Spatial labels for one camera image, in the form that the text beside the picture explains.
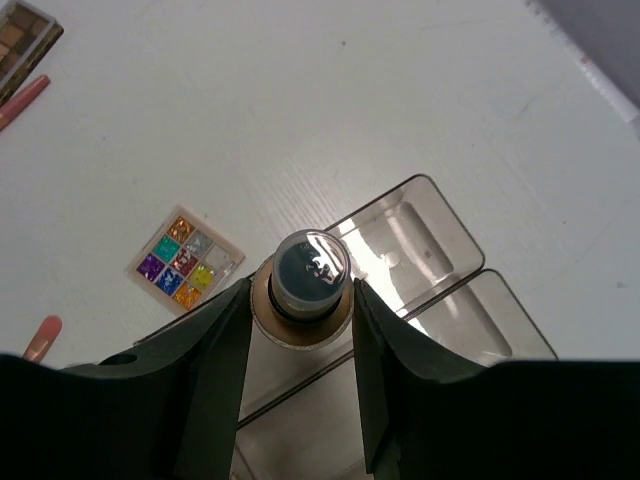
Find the pink lip gloss tube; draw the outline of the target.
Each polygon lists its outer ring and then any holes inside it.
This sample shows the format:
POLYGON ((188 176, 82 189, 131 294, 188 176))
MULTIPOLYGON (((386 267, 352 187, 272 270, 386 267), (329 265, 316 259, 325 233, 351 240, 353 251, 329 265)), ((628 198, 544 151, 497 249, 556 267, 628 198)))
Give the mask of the pink lip gloss tube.
POLYGON ((10 125, 51 83, 47 75, 40 75, 1 106, 0 130, 10 125))

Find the colourful glitter eyeshadow palette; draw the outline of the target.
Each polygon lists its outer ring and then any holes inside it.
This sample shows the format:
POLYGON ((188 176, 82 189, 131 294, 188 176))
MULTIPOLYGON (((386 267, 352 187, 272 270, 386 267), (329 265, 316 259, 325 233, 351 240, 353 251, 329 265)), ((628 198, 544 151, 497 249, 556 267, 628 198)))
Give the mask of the colourful glitter eyeshadow palette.
POLYGON ((244 259, 239 248, 178 206, 129 263, 126 274, 180 316, 219 292, 244 259))

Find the foundation bottle with black cap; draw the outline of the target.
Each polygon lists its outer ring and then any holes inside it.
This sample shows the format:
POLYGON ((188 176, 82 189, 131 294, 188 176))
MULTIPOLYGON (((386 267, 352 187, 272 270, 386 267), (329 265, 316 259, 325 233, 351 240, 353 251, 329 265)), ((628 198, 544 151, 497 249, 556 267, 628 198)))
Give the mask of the foundation bottle with black cap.
POLYGON ((327 346, 346 330, 354 309, 346 248, 322 230, 290 234, 256 271, 250 305, 273 343, 294 351, 327 346))

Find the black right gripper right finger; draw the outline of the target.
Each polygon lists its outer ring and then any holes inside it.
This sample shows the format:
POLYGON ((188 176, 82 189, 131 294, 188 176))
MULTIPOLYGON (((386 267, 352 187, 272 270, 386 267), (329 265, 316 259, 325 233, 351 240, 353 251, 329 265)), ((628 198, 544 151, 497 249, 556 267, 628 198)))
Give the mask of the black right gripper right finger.
POLYGON ((635 479, 635 361, 483 367, 354 284, 366 471, 377 479, 635 479))

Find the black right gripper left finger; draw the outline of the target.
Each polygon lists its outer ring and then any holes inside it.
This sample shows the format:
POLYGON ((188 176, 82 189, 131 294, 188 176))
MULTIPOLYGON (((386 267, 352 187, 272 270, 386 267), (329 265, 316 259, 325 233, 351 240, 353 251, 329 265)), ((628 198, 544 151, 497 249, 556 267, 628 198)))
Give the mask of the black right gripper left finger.
POLYGON ((251 283, 97 364, 1 358, 5 479, 226 479, 251 341, 251 283))

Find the dark brown eyeshadow palette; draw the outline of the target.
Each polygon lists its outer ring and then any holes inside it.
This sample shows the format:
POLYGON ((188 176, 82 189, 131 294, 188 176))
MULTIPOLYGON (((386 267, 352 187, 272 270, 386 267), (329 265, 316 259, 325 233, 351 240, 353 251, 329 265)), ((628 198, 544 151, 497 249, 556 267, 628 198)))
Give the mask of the dark brown eyeshadow palette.
POLYGON ((24 81, 64 33, 49 14, 26 1, 1 7, 1 105, 24 81))

